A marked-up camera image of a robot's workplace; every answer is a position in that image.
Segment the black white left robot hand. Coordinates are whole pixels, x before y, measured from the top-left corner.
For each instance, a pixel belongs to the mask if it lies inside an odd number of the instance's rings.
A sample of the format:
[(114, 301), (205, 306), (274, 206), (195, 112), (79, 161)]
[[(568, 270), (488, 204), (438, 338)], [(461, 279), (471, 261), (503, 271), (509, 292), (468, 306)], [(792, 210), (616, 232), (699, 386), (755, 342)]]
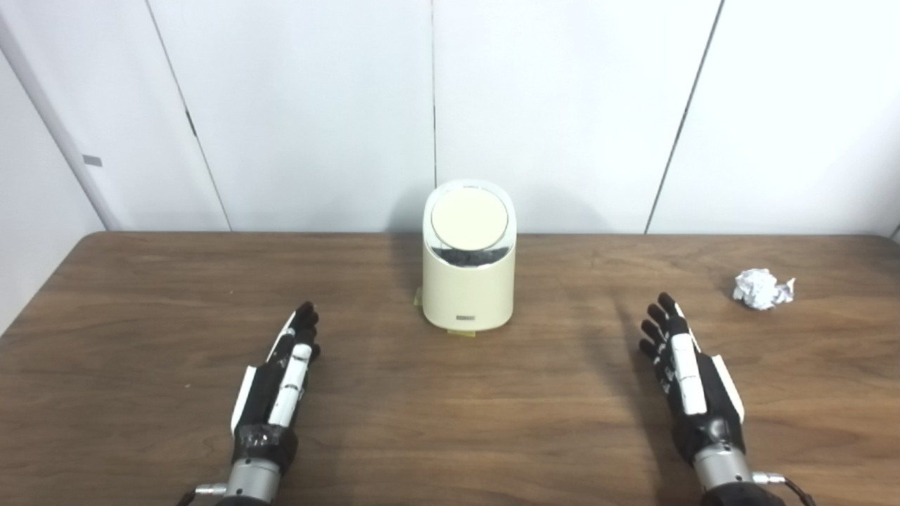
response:
[(282, 327), (263, 364), (248, 366), (232, 418), (234, 463), (263, 459), (285, 474), (295, 461), (297, 410), (309, 369), (321, 355), (316, 342), (319, 314), (303, 302)]

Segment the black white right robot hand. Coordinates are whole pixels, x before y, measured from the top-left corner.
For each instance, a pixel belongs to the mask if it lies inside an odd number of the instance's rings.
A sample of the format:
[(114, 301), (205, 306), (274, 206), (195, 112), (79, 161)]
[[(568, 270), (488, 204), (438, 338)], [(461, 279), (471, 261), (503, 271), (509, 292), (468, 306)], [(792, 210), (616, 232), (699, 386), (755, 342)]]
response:
[(693, 463), (710, 446), (745, 452), (745, 408), (723, 358), (701, 350), (684, 311), (668, 292), (659, 294), (647, 314), (639, 349), (650, 359), (671, 411), (679, 455)]

